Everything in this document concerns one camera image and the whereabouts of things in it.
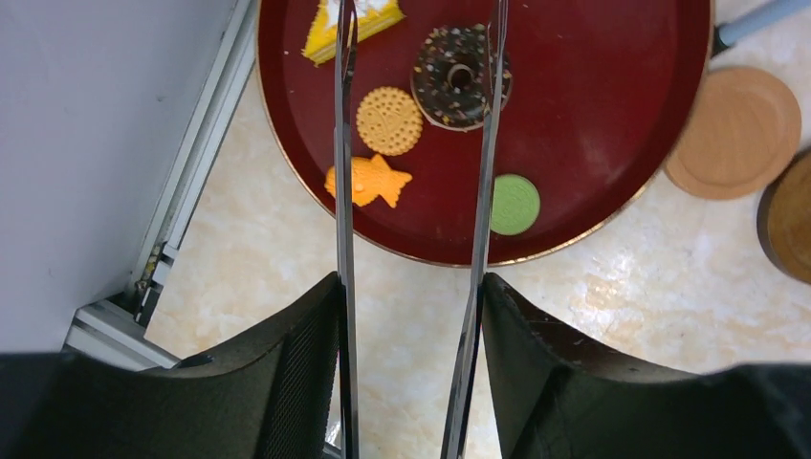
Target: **green cookie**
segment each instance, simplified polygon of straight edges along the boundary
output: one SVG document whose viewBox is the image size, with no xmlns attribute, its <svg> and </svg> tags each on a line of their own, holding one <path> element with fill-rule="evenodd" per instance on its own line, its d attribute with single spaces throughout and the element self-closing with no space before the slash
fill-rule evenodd
<svg viewBox="0 0 811 459">
<path fill-rule="evenodd" d="M 490 229 L 503 236 L 528 230 L 540 214 L 540 196 L 527 179 L 515 174 L 500 175 L 493 184 Z"/>
</svg>

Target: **tray rim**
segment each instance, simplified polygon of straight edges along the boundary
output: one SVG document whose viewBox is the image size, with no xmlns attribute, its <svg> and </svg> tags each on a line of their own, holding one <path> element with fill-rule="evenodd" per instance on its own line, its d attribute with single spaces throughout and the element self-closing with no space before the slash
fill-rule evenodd
<svg viewBox="0 0 811 459">
<path fill-rule="evenodd" d="M 262 7 L 264 6 L 264 2 L 265 2 L 265 0 L 258 0 L 259 5 L 257 7 L 257 12 L 258 12 L 258 14 L 257 14 L 257 24 L 256 24 L 255 31 L 253 33 L 253 40 L 254 40 L 254 44 L 255 44 L 255 46 L 253 47 L 254 60 L 255 60 L 254 67 L 255 67 L 256 76 L 257 76 L 257 84 L 259 85 L 259 96 L 261 97 L 261 101 L 262 101 L 262 110 L 265 112 L 265 118 L 268 120 L 268 124 L 269 124 L 269 126 L 271 128 L 271 131 L 272 131 L 273 135 L 274 135 L 274 140 L 276 142 L 276 146 L 278 147 L 278 150 L 281 152 L 281 155 L 284 158 L 285 163 L 287 163 L 287 166 L 289 166 L 290 169 L 293 171 L 293 175 L 295 175 L 298 182 L 302 186 L 304 186 L 304 189 L 307 190 L 307 193 L 310 195 L 310 197 L 313 198 L 313 200 L 316 201 L 316 203 L 318 203 L 318 205 L 322 209 L 324 209 L 328 214 L 330 214 L 333 218 L 335 218 L 335 212 L 330 210 L 326 205 L 324 205 L 324 203 L 321 202 L 321 200 L 318 198 L 316 193 L 307 185 L 307 183 L 304 181 L 304 179 L 301 177 L 301 175 L 298 174 L 298 170 L 296 170 L 296 168 L 293 166 L 293 163 L 290 161 L 290 157 L 287 155 L 287 150 L 285 150 L 284 145 L 281 143 L 281 140 L 279 139 L 278 135 L 276 134 L 276 129 L 275 129 L 275 126 L 274 126 L 274 119 L 271 116 L 271 112 L 268 109 L 268 102 L 265 99 L 265 86 L 264 86 L 263 79 L 262 79 L 262 65 L 260 63 L 260 58 L 259 58 L 260 57 L 260 52 L 259 52 L 259 28 L 260 28 L 260 25 L 261 25 L 261 20 L 260 19 L 262 17 Z M 526 263 L 528 261 L 538 259 L 540 257 L 552 254 L 552 253 L 554 253 L 556 251 L 563 250 L 563 249 L 565 249 L 565 248 L 567 248 L 567 247 L 569 247 L 569 246 L 571 246 L 573 244 L 576 244 L 576 243 L 580 242 L 581 240 L 585 239 L 586 237 L 594 234 L 595 232 L 597 232 L 598 230 L 600 230 L 601 228 L 603 228 L 607 224 L 611 223 L 611 221 L 613 221 L 615 218 L 617 218 L 620 215 L 620 213 L 622 213 L 624 210 L 626 210 L 628 207 L 630 207 L 632 204 L 634 204 L 640 198 L 640 196 L 642 196 L 643 193 L 645 193 L 645 191 L 647 191 L 648 187 L 653 182 L 653 180 L 658 175 L 660 175 L 660 173 L 664 170 L 665 165 L 668 163 L 668 161 L 670 159 L 670 156 L 673 154 L 673 151 L 675 150 L 676 145 L 678 144 L 681 137 L 684 135 L 685 128 L 687 128 L 687 126 L 690 124 L 690 120 L 692 119 L 692 115 L 693 115 L 693 113 L 695 111 L 695 105 L 696 105 L 695 102 L 698 100 L 698 96 L 701 93 L 701 91 L 704 90 L 704 81 L 707 78 L 707 74 L 709 73 L 710 59 L 712 58 L 712 44 L 713 44 L 714 31 L 715 31 L 715 1 L 714 0 L 708 0 L 708 4 L 710 6 L 710 11 L 709 11 L 709 13 L 710 13 L 709 14 L 709 19 L 710 19 L 709 22 L 710 22 L 710 24 L 709 24 L 708 32 L 707 32 L 707 51 L 705 52 L 705 56 L 704 56 L 704 70 L 702 71 L 701 77 L 699 78 L 699 81 L 698 81 L 698 89 L 695 92 L 695 96 L 693 97 L 693 101 L 692 101 L 692 104 L 690 106 L 690 111 L 688 112 L 687 119 L 686 119 L 684 125 L 682 126 L 682 129 L 681 129 L 681 132 L 679 133 L 679 136 L 676 138 L 676 141 L 673 143 L 672 148 L 670 149 L 668 154 L 665 155 L 662 162 L 659 164 L 659 166 L 656 168 L 656 170 L 653 172 L 653 174 L 651 174 L 650 177 L 639 187 L 639 189 L 637 189 L 636 192 L 630 198 L 628 198 L 628 200 L 625 201 L 619 208 L 614 210 L 610 215 L 608 215 L 607 217 L 602 219 L 600 222 L 598 222 L 596 225 L 594 225 L 590 229 L 587 229 L 586 231 L 582 232 L 581 234 L 578 234 L 577 236 L 572 237 L 571 239 L 569 239 L 569 240 L 567 240 L 567 241 L 565 241 L 563 243 L 560 243 L 560 244 L 554 246 L 553 248 L 547 249 L 545 251 L 540 251 L 540 252 L 537 252 L 537 253 L 531 253 L 529 255 L 522 256 L 522 257 L 519 257 L 519 258 L 512 258 L 512 259 L 509 259 L 509 260 L 503 260 L 503 261 L 498 261 L 498 262 L 494 262 L 494 263 L 488 262 L 488 264 L 487 264 L 488 267 L 510 266 L 510 265 L 516 265 L 516 264 L 519 264 L 519 263 Z M 428 264 L 428 265 L 431 265 L 431 266 L 438 266 L 438 267 L 444 267 L 444 268 L 462 268 L 462 269 L 466 269 L 466 268 L 469 268 L 471 266 L 471 264 L 469 264 L 469 263 L 466 263 L 466 264 L 443 263 L 443 262 L 439 262 L 439 261 L 428 260 L 428 259 L 425 259 L 425 258 L 422 258 L 422 257 L 419 257 L 419 256 L 410 255 L 408 253 L 403 253 L 401 251 L 396 251 L 394 249 L 391 249 L 391 248 L 389 248 L 389 247 L 375 241 L 374 239 L 366 236 L 365 234 L 359 232 L 357 229 L 352 228 L 352 232 L 354 232 L 361 239 L 363 239 L 364 241 L 372 244 L 373 246 L 378 247 L 378 248 L 380 248 L 380 249 L 382 249 L 384 251 L 387 251 L 389 253 L 401 256 L 402 258 L 406 258 L 406 259 L 413 260 L 413 261 L 418 261 L 418 262 L 425 263 L 425 264 Z"/>
</svg>

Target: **yellow cake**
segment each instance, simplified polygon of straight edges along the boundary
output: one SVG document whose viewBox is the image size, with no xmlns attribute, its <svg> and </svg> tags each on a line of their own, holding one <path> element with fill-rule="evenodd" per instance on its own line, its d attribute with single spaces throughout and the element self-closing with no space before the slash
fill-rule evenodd
<svg viewBox="0 0 811 459">
<path fill-rule="evenodd" d="M 322 64 L 335 57 L 335 41 L 338 35 L 339 0 L 319 0 L 316 20 L 307 35 L 307 44 L 302 54 Z M 404 18 L 397 0 L 355 0 L 358 12 L 358 41 L 393 26 Z"/>
</svg>

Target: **donut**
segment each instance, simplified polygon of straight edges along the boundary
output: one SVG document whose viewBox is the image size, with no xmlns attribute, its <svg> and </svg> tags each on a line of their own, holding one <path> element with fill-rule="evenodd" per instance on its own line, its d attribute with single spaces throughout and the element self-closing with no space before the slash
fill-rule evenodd
<svg viewBox="0 0 811 459">
<path fill-rule="evenodd" d="M 442 27 L 426 38 L 411 70 L 411 93 L 426 119 L 452 131 L 470 131 L 484 123 L 484 61 L 487 28 Z M 502 109 L 513 87 L 504 55 Z"/>
</svg>

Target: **round wooden coaster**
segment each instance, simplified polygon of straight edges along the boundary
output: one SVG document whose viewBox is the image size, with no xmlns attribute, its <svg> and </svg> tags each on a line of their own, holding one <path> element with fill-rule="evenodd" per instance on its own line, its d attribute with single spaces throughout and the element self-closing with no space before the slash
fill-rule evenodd
<svg viewBox="0 0 811 459">
<path fill-rule="evenodd" d="M 800 144 L 800 105 L 762 70 L 709 74 L 665 171 L 687 193 L 733 199 L 771 183 Z"/>
<path fill-rule="evenodd" d="M 766 188 L 757 210 L 760 244 L 775 265 L 811 284 L 811 150 Z"/>
</svg>

